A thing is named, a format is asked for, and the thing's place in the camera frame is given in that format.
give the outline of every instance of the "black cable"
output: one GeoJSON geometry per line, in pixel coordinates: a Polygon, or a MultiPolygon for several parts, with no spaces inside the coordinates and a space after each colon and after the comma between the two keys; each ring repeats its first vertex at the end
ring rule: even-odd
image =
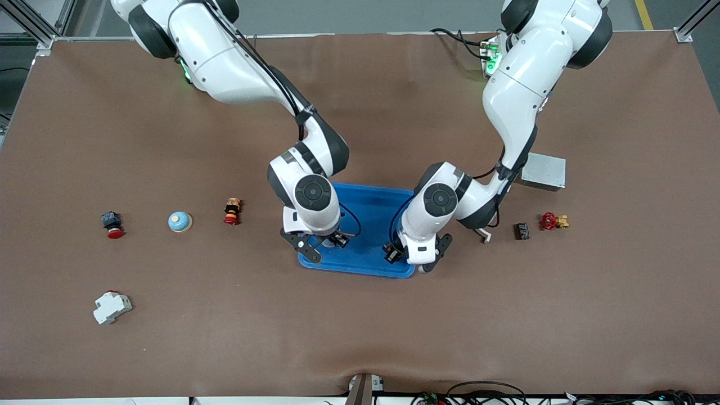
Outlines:
{"type": "Polygon", "coordinates": [[[416,395],[415,398],[413,398],[413,400],[410,402],[410,405],[415,405],[415,401],[420,399],[422,396],[423,396],[423,393],[419,393],[418,395],[416,395]]]}
{"type": "Polygon", "coordinates": [[[459,37],[457,37],[455,34],[453,34],[452,32],[450,32],[444,28],[434,28],[434,29],[430,30],[430,32],[442,32],[444,34],[447,34],[450,38],[456,40],[457,42],[466,42],[468,45],[480,46],[480,43],[476,43],[474,41],[463,41],[459,37]]]}
{"type": "Polygon", "coordinates": [[[2,72],[9,72],[9,71],[26,71],[26,72],[29,72],[30,69],[28,69],[28,68],[20,68],[20,67],[17,67],[17,68],[7,68],[7,69],[1,69],[1,70],[0,70],[0,73],[2,73],[2,72]]]}
{"type": "Polygon", "coordinates": [[[461,30],[457,30],[457,35],[460,36],[460,40],[462,41],[462,45],[465,45],[465,49],[467,49],[467,51],[470,52],[470,55],[473,55],[475,58],[478,58],[478,59],[483,60],[483,61],[489,61],[489,60],[490,60],[489,57],[480,55],[479,53],[475,53],[475,52],[472,51],[472,49],[470,49],[470,47],[468,46],[468,42],[465,40],[465,37],[462,36],[462,31],[461,31],[461,30]]]}
{"type": "Polygon", "coordinates": [[[488,397],[488,398],[485,399],[484,401],[481,401],[481,402],[480,402],[481,404],[484,404],[484,403],[486,403],[486,402],[488,402],[488,401],[496,400],[496,401],[502,402],[502,403],[505,404],[505,405],[510,405],[510,404],[508,404],[508,402],[506,401],[506,399],[510,399],[510,401],[512,401],[513,405],[517,405],[517,404],[515,403],[515,400],[516,400],[516,399],[519,400],[519,401],[525,401],[525,400],[524,400],[523,398],[521,398],[520,396],[517,396],[517,395],[514,395],[514,394],[509,394],[509,393],[503,393],[503,392],[496,391],[496,390],[478,390],[478,391],[473,391],[473,392],[471,392],[471,393],[468,393],[468,394],[466,394],[466,395],[467,395],[467,396],[470,396],[470,397],[476,397],[476,398],[477,398],[477,397],[480,397],[480,396],[482,396],[482,397],[488,397]]]}
{"type": "MultiPolygon", "coordinates": [[[[706,402],[706,404],[712,404],[712,399],[706,402]]],[[[573,405],[634,405],[635,402],[645,402],[648,405],[653,405],[651,401],[669,401],[673,405],[695,405],[695,396],[688,391],[654,391],[639,397],[633,398],[628,396],[606,396],[601,399],[597,399],[591,395],[577,395],[576,399],[572,402],[573,405]]]]}
{"type": "MultiPolygon", "coordinates": [[[[277,77],[275,77],[275,75],[272,73],[272,71],[269,68],[270,65],[265,61],[265,59],[263,59],[262,55],[260,55],[260,53],[257,51],[257,49],[255,49],[255,47],[253,47],[253,45],[250,43],[250,41],[248,41],[248,38],[246,38],[245,35],[243,35],[243,33],[240,32],[240,30],[238,30],[234,25],[233,25],[233,28],[235,28],[235,32],[230,31],[230,28],[228,28],[228,26],[216,15],[216,13],[213,12],[213,9],[215,9],[215,7],[211,4],[209,4],[207,1],[203,1],[202,3],[205,5],[205,8],[207,9],[207,11],[210,12],[210,15],[212,16],[212,18],[215,19],[215,21],[219,24],[219,26],[222,27],[222,29],[225,31],[225,33],[227,33],[230,36],[230,38],[232,38],[233,42],[237,43],[245,52],[247,52],[248,56],[250,56],[258,65],[260,65],[260,67],[263,69],[263,71],[265,71],[265,73],[268,76],[270,76],[270,79],[272,79],[272,81],[275,82],[275,85],[278,87],[278,89],[280,90],[282,95],[285,97],[287,102],[290,104],[290,107],[292,108],[292,112],[293,112],[294,116],[298,116],[298,114],[300,113],[300,110],[297,108],[297,105],[295,104],[295,101],[291,96],[290,90],[285,85],[283,85],[283,83],[281,83],[277,77]],[[246,48],[240,41],[238,41],[236,35],[239,36],[243,42],[245,42],[245,44],[247,45],[248,48],[250,48],[251,51],[248,50],[248,48],[246,48]]],[[[175,12],[175,9],[168,16],[168,27],[170,27],[170,17],[172,17],[173,13],[175,12]]],[[[302,129],[302,125],[298,125],[298,128],[299,128],[298,138],[300,141],[302,141],[305,133],[302,129]]]]}
{"type": "Polygon", "coordinates": [[[339,202],[339,201],[338,201],[338,203],[345,211],[347,211],[348,214],[350,214],[351,217],[353,217],[355,222],[357,222],[357,224],[358,224],[358,231],[354,235],[348,235],[348,236],[353,236],[353,237],[360,236],[360,233],[362,233],[362,224],[360,223],[360,220],[358,219],[358,217],[355,216],[355,213],[350,211],[350,209],[345,206],[345,204],[343,204],[342,202],[339,202]]]}
{"type": "MultiPolygon", "coordinates": [[[[498,161],[503,160],[503,157],[505,157],[505,146],[503,146],[503,151],[500,152],[500,158],[498,158],[498,161]]],[[[490,176],[490,175],[491,175],[492,173],[494,173],[494,172],[495,172],[495,166],[493,166],[492,169],[490,169],[488,172],[485,172],[485,173],[483,173],[483,174],[481,174],[481,175],[479,175],[479,176],[473,177],[473,179],[476,179],[476,180],[477,180],[477,179],[482,179],[482,178],[484,178],[484,177],[490,176]]]]}
{"type": "Polygon", "coordinates": [[[450,38],[461,42],[462,45],[465,45],[465,49],[467,49],[468,52],[470,52],[470,55],[473,55],[475,58],[482,59],[484,61],[489,61],[490,58],[487,56],[480,55],[479,53],[473,52],[472,49],[470,49],[470,45],[472,46],[480,46],[480,43],[476,43],[475,41],[468,41],[465,39],[465,36],[462,34],[462,30],[457,30],[457,35],[453,34],[452,32],[444,29],[444,28],[435,28],[433,30],[430,30],[430,32],[442,32],[444,34],[447,34],[450,38]]]}
{"type": "Polygon", "coordinates": [[[521,400],[522,400],[523,404],[524,404],[524,405],[528,405],[528,401],[527,401],[528,398],[527,398],[527,395],[525,394],[525,392],[524,392],[523,390],[521,390],[521,389],[519,389],[518,387],[513,386],[513,385],[511,385],[511,384],[499,383],[499,382],[497,382],[497,381],[467,381],[467,382],[465,382],[465,383],[455,384],[454,386],[452,386],[452,387],[450,387],[450,388],[448,389],[448,391],[445,393],[445,395],[446,395],[446,396],[449,396],[450,393],[451,393],[454,389],[460,388],[460,387],[462,387],[462,386],[477,386],[477,385],[502,386],[502,387],[511,388],[511,389],[519,392],[520,395],[521,395],[521,400]]]}
{"type": "Polygon", "coordinates": [[[500,225],[500,207],[495,204],[495,225],[488,225],[488,228],[497,228],[500,225]]]}
{"type": "Polygon", "coordinates": [[[393,215],[392,219],[390,220],[390,227],[387,229],[387,238],[391,243],[392,243],[392,229],[393,229],[393,225],[395,224],[395,220],[397,219],[397,216],[400,214],[400,211],[402,211],[402,209],[410,202],[410,200],[413,199],[413,197],[415,197],[414,194],[411,195],[410,197],[408,197],[408,199],[405,200],[405,202],[400,206],[400,208],[398,208],[397,211],[395,211],[395,215],[393,215]]]}

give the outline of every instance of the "blue tray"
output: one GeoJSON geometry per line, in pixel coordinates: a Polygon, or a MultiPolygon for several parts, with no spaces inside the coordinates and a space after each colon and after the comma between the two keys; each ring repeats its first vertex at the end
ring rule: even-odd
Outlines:
{"type": "MultiPolygon", "coordinates": [[[[344,249],[318,247],[318,252],[323,255],[323,260],[319,264],[313,264],[298,254],[300,264],[309,269],[333,272],[393,278],[411,276],[415,271],[415,265],[408,264],[404,259],[394,264],[388,263],[382,245],[387,242],[387,229],[392,216],[405,200],[413,195],[413,192],[357,184],[333,183],[333,186],[340,201],[357,215],[362,223],[362,233],[360,236],[350,238],[344,249]]],[[[347,233],[357,232],[357,224],[353,217],[342,208],[341,212],[345,215],[340,219],[340,230],[347,233]]]]}

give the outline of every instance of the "white circuit breaker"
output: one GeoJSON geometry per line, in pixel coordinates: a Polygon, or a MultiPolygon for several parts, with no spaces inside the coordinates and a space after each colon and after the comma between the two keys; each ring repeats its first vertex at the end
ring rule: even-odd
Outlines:
{"type": "Polygon", "coordinates": [[[108,291],[95,300],[95,320],[101,325],[110,325],[115,318],[132,309],[130,299],[126,295],[108,291]]]}

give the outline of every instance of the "gray floor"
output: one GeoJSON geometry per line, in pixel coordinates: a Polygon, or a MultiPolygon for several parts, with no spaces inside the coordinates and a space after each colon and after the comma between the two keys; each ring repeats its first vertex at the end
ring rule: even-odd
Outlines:
{"type": "MultiPolygon", "coordinates": [[[[245,34],[365,34],[450,30],[495,31],[503,0],[266,0],[241,2],[238,28],[245,34]]],[[[642,30],[633,0],[609,8],[615,30],[642,30]]],[[[130,35],[107,2],[88,1],[75,36],[130,35]]]]}
{"type": "MultiPolygon", "coordinates": [[[[680,25],[697,10],[699,0],[645,0],[647,11],[656,30],[680,25]]],[[[720,110],[720,9],[710,14],[693,31],[693,47],[705,73],[710,92],[720,110]]]]}
{"type": "MultiPolygon", "coordinates": [[[[30,68],[34,56],[34,45],[0,46],[0,69],[30,68]]],[[[27,72],[24,70],[0,73],[0,114],[12,114],[26,77],[27,72]]]]}

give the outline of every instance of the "cable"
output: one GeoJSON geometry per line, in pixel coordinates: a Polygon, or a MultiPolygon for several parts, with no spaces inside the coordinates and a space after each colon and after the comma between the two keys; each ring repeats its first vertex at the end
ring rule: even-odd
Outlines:
{"type": "MultiPolygon", "coordinates": [[[[446,395],[446,396],[449,396],[450,393],[451,393],[454,389],[456,389],[456,388],[460,388],[460,387],[462,387],[462,386],[475,386],[475,385],[491,385],[491,386],[503,386],[503,387],[512,388],[513,390],[515,390],[515,391],[517,391],[517,392],[520,393],[521,397],[520,397],[519,399],[522,400],[523,404],[524,404],[524,405],[528,405],[527,395],[525,394],[525,392],[523,392],[523,390],[521,390],[521,389],[519,389],[518,387],[513,386],[513,385],[511,385],[511,384],[498,383],[497,381],[467,381],[467,382],[465,382],[465,383],[455,384],[454,386],[452,386],[452,387],[450,387],[450,388],[448,389],[448,391],[445,393],[445,395],[446,395]]],[[[476,393],[482,393],[482,392],[483,392],[483,391],[474,391],[474,392],[470,393],[469,395],[476,394],[476,393]]],[[[486,392],[484,392],[484,393],[496,393],[496,394],[504,395],[506,398],[508,398],[508,397],[509,397],[509,398],[512,398],[512,397],[518,398],[518,397],[515,396],[515,395],[503,394],[503,393],[501,393],[501,392],[499,392],[499,391],[486,391],[486,392]]]]}
{"type": "Polygon", "coordinates": [[[465,45],[465,49],[467,49],[467,51],[470,52],[470,55],[473,55],[475,58],[478,58],[478,59],[481,59],[484,61],[490,60],[489,57],[480,55],[479,53],[475,53],[472,51],[472,49],[470,49],[470,45],[479,47],[480,43],[476,43],[475,41],[466,40],[462,34],[462,30],[457,30],[457,35],[453,34],[452,32],[450,32],[444,28],[434,28],[434,29],[430,30],[430,32],[442,32],[444,34],[447,34],[450,38],[452,38],[458,42],[461,42],[462,45],[465,45]]]}
{"type": "MultiPolygon", "coordinates": [[[[505,157],[505,146],[503,146],[503,151],[500,152],[500,158],[498,158],[498,161],[503,160],[503,157],[505,157]]],[[[490,176],[490,175],[491,175],[492,173],[494,173],[494,172],[495,172],[495,166],[493,166],[492,169],[490,169],[488,172],[485,172],[485,173],[483,173],[483,174],[481,174],[481,175],[479,175],[479,176],[473,177],[473,179],[476,179],[476,180],[477,180],[477,179],[482,179],[482,178],[484,178],[484,177],[490,176]]]]}
{"type": "Polygon", "coordinates": [[[462,36],[462,31],[461,31],[461,30],[457,30],[457,35],[460,36],[460,40],[462,41],[462,45],[465,45],[465,49],[467,49],[467,51],[470,52],[470,55],[473,55],[475,58],[478,58],[478,59],[480,59],[480,60],[482,60],[482,61],[489,61],[489,60],[490,60],[490,57],[480,55],[479,53],[475,53],[475,52],[472,51],[472,49],[470,49],[470,47],[468,46],[467,41],[465,40],[465,37],[462,36]]]}
{"type": "Polygon", "coordinates": [[[390,220],[390,227],[387,229],[387,239],[392,242],[392,229],[394,228],[395,220],[397,219],[397,216],[400,214],[400,211],[415,197],[415,195],[411,195],[408,197],[407,200],[400,206],[400,208],[395,211],[395,215],[392,216],[392,219],[390,220]]]}
{"type": "Polygon", "coordinates": [[[345,235],[345,236],[352,236],[352,237],[360,236],[360,233],[362,233],[362,224],[360,223],[360,220],[358,219],[358,217],[355,216],[355,214],[354,214],[352,211],[350,211],[349,208],[347,208],[347,207],[345,206],[345,204],[343,204],[342,202],[339,202],[339,201],[338,201],[338,203],[340,204],[340,206],[341,206],[343,209],[345,209],[345,211],[347,211],[348,214],[350,214],[351,217],[353,217],[353,219],[355,220],[355,222],[358,224],[358,231],[357,231],[354,235],[351,234],[351,233],[344,233],[343,235],[345,235]]]}
{"type": "Polygon", "coordinates": [[[422,396],[423,396],[423,393],[419,393],[418,395],[416,395],[415,398],[413,398],[413,400],[410,402],[410,405],[415,405],[415,401],[420,399],[422,396]]]}
{"type": "MultiPolygon", "coordinates": [[[[717,402],[717,396],[710,396],[705,402],[706,405],[712,404],[713,401],[717,402]]],[[[606,396],[601,399],[597,399],[591,395],[576,395],[576,399],[572,402],[572,405],[634,405],[634,402],[645,402],[646,404],[652,405],[651,401],[669,401],[673,405],[695,405],[695,396],[688,391],[654,391],[638,397],[630,396],[606,396]]]]}
{"type": "MultiPolygon", "coordinates": [[[[248,38],[243,35],[240,30],[238,30],[234,25],[233,28],[235,28],[235,32],[232,32],[230,28],[217,16],[217,14],[213,10],[217,10],[214,5],[209,4],[207,1],[202,0],[202,4],[205,5],[205,8],[210,13],[212,18],[221,26],[221,28],[227,33],[230,38],[232,38],[233,43],[237,43],[245,52],[247,52],[248,56],[250,56],[255,63],[260,65],[260,67],[265,71],[265,73],[270,76],[270,79],[275,83],[277,88],[280,90],[282,95],[285,97],[287,102],[290,104],[290,107],[292,108],[293,115],[296,117],[298,114],[300,114],[300,109],[297,108],[297,105],[295,104],[295,100],[291,96],[291,91],[287,88],[287,86],[283,85],[283,83],[280,82],[280,80],[272,73],[270,70],[270,65],[263,59],[262,55],[253,47],[253,45],[248,41],[248,38]],[[240,37],[240,39],[247,45],[243,45],[240,41],[238,41],[237,36],[240,37]]],[[[175,10],[178,9],[176,7],[173,9],[173,11],[168,16],[168,33],[170,32],[170,18],[173,16],[173,13],[175,10]]],[[[305,137],[305,132],[302,128],[302,125],[298,125],[298,140],[302,141],[302,139],[305,137]]]]}
{"type": "Polygon", "coordinates": [[[7,69],[1,69],[1,70],[0,70],[0,73],[2,73],[2,72],[9,72],[9,71],[26,71],[26,72],[29,72],[30,69],[28,69],[28,68],[20,68],[20,67],[17,67],[17,68],[7,68],[7,69]]]}
{"type": "Polygon", "coordinates": [[[450,38],[452,38],[458,42],[466,42],[468,45],[480,46],[480,43],[476,43],[474,41],[463,41],[459,37],[457,37],[455,34],[453,34],[452,32],[450,32],[444,28],[434,28],[434,29],[430,30],[430,32],[442,32],[444,34],[447,34],[450,38]]]}
{"type": "Polygon", "coordinates": [[[495,203],[495,225],[488,225],[488,228],[497,228],[500,225],[500,206],[495,203]]]}

